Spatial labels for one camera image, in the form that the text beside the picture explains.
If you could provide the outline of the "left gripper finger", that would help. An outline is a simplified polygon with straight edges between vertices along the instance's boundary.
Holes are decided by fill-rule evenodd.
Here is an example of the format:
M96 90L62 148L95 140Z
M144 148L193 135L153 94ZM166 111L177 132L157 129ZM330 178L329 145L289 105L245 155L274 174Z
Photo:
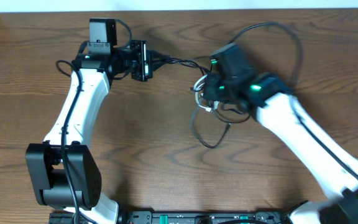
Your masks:
M152 71L155 72L157 71L160 67L170 64L170 62L166 62L166 61L157 61L157 62L153 62L152 63Z
M165 54L162 54L156 50L151 50L150 51L150 58L153 60L153 61L161 61L161 60L168 60L170 58L169 55L165 55Z

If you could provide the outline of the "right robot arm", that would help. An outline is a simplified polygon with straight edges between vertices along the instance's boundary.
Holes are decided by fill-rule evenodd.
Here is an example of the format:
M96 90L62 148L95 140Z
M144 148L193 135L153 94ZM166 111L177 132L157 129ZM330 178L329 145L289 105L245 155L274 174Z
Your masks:
M207 100L229 103L281 139L311 172L326 196L284 214L284 223L358 223L358 159L346 152L302 107L276 74L258 74L234 43L209 56L216 73L204 84Z

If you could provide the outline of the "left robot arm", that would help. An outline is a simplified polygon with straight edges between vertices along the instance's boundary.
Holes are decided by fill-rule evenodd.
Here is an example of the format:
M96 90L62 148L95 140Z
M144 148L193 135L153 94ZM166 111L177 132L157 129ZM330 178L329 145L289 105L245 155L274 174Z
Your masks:
M69 223L117 223L119 205L102 193L101 173L90 141L102 102L115 80L153 77L156 54L144 40L117 44L120 19L91 18L71 68L70 89L61 112L40 144L29 144L25 159L38 204L71 213Z

